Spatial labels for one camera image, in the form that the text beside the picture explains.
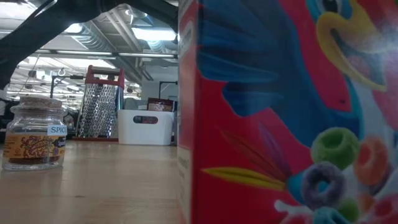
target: fluorescent light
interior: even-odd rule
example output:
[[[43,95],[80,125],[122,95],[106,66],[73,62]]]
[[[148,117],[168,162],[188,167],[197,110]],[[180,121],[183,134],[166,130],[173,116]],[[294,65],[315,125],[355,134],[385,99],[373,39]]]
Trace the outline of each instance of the fluorescent light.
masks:
[[[52,81],[51,75],[46,75],[44,70],[36,70],[36,78],[47,82]]]
[[[87,56],[87,59],[116,60],[116,57],[107,57],[107,56]]]
[[[72,24],[68,27],[65,32],[70,34],[78,34],[83,30],[83,27],[80,24]]]
[[[57,81],[57,82],[61,81],[61,83],[66,84],[66,85],[69,84],[67,81],[61,80],[59,78],[56,78],[55,81]]]
[[[101,55],[101,56],[112,56],[111,52],[90,52],[86,50],[57,50],[58,54],[66,54],[66,55]]]
[[[0,2],[0,9],[2,13],[5,13],[6,18],[13,19],[26,19],[34,11],[28,4],[14,2]]]
[[[140,29],[132,28],[138,39],[146,41],[174,40],[176,33],[172,29]]]
[[[69,88],[69,89],[71,89],[71,90],[76,90],[76,91],[79,91],[79,90],[80,90],[80,88],[77,87],[77,86],[67,86],[67,88]]]
[[[88,68],[89,65],[94,67],[105,67],[105,68],[115,68],[115,66],[105,62],[101,59],[75,59],[75,58],[61,58],[63,62],[75,67],[75,68]]]
[[[61,62],[54,60],[52,58],[49,58],[49,57],[40,57],[40,60],[48,63],[48,65],[51,67],[59,67],[59,68],[67,67],[64,63],[61,63]]]
[[[38,54],[51,54],[51,50],[39,49],[39,50],[36,50],[35,53],[38,53]]]
[[[154,53],[119,53],[120,56],[127,57],[147,57],[147,58],[175,58],[175,54],[154,54]]]
[[[141,100],[141,98],[139,98],[138,96],[130,96],[130,95],[125,95],[124,96],[124,98],[126,99],[126,98],[133,98],[133,99],[135,99],[135,100]]]

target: spice jar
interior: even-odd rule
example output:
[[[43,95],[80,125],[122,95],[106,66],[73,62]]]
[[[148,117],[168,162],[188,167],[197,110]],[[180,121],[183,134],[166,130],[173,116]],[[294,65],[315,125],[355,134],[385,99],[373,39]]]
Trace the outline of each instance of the spice jar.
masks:
[[[62,102],[21,97],[11,108],[2,167],[6,170],[41,170],[62,166],[67,127],[62,123]]]

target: white plastic bin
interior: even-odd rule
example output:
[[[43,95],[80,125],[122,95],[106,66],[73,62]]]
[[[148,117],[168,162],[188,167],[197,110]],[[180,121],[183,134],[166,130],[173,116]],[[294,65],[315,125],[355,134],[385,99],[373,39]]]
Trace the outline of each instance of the white plastic bin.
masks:
[[[167,146],[173,121],[172,112],[119,110],[119,143]]]

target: red cereal box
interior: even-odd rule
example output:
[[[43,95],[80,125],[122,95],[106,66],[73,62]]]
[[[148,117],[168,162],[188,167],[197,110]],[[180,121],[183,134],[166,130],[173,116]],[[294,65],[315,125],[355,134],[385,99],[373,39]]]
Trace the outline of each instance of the red cereal box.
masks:
[[[397,1],[179,10],[180,223],[398,222]]]

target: wooden table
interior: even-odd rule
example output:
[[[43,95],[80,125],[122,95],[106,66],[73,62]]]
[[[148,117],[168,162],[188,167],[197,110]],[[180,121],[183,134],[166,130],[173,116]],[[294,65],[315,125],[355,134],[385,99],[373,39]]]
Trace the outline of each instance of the wooden table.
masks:
[[[177,223],[176,152],[68,141],[62,168],[0,172],[0,223]]]

